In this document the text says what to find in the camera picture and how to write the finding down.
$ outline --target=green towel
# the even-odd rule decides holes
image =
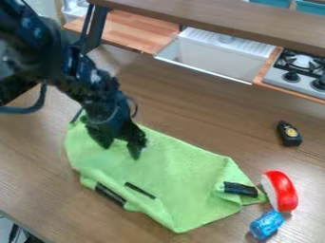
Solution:
[[[258,198],[219,192],[224,181],[254,185],[232,159],[141,128],[148,145],[134,160],[125,141],[115,140],[105,150],[88,136],[83,123],[71,123],[67,155],[83,185],[94,190],[101,183],[126,200],[126,210],[149,215],[176,233],[237,213],[242,205],[265,201],[260,191]],[[125,186],[127,182],[143,192]]]

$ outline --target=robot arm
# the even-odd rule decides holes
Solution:
[[[127,97],[116,77],[70,46],[54,21],[38,16],[27,4],[1,0],[0,39],[10,44],[5,60],[15,77],[43,81],[78,102],[88,134],[105,149],[114,139],[127,141],[138,159],[146,145],[144,132],[131,120]]]

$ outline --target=wooden table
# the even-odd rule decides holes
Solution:
[[[189,27],[325,55],[325,17],[240,0],[87,0]]]
[[[269,242],[323,242],[324,105],[128,55],[114,47],[91,53],[101,67],[132,63],[118,76],[122,89],[140,104],[138,122],[232,157],[256,183],[267,170],[287,173],[296,185],[299,206],[285,216]],[[13,104],[26,105],[35,97],[30,91]],[[173,234],[149,217],[126,212],[83,188],[61,145],[78,108],[52,88],[40,112],[0,116],[1,214],[48,242],[256,242],[248,227],[270,208],[267,203],[244,207],[187,234]],[[298,127],[304,139],[300,147],[280,145],[275,132],[279,120]]]

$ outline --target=gas stove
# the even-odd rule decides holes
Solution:
[[[325,100],[325,58],[283,49],[263,82]]]

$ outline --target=red object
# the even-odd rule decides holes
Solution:
[[[261,184],[270,202],[278,212],[293,211],[298,204],[298,197],[293,182],[280,171],[263,174]]]

